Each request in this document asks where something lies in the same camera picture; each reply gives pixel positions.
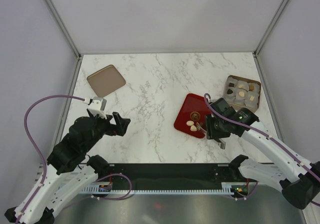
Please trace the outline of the steel kitchen tongs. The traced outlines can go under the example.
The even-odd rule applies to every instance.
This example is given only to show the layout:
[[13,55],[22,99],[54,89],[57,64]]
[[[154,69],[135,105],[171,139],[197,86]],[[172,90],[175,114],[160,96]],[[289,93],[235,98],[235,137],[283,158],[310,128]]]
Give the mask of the steel kitchen tongs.
[[[205,134],[206,138],[209,139],[207,137],[207,131],[201,127],[201,125],[197,122],[196,123],[196,128],[198,131],[202,132],[203,134]],[[225,150],[226,149],[226,142],[220,138],[213,138],[213,140],[216,142],[216,144],[222,149]]]

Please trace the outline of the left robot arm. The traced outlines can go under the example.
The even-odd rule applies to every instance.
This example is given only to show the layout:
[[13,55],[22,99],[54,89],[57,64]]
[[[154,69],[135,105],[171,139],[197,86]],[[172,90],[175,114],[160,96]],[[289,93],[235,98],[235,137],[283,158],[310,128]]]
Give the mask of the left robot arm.
[[15,224],[52,224],[63,208],[87,185],[105,181],[110,174],[108,162],[99,155],[89,158],[87,165],[68,183],[61,183],[85,160],[87,153],[103,136],[124,136],[131,120],[113,112],[77,118],[69,132],[47,158],[46,170],[27,198],[9,208],[5,217]]

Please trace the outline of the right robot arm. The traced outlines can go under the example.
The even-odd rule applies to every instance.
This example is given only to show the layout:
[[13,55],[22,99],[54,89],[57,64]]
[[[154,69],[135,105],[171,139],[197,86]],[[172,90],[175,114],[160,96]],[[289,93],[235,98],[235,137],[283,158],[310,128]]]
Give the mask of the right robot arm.
[[224,98],[214,101],[208,93],[204,102],[211,111],[205,116],[209,140],[236,135],[260,150],[275,167],[259,164],[245,155],[230,162],[228,175],[233,181],[243,178],[261,182],[279,191],[295,208],[304,210],[315,204],[320,193],[320,163],[302,157],[283,141],[273,137],[268,128],[249,109],[235,110]]

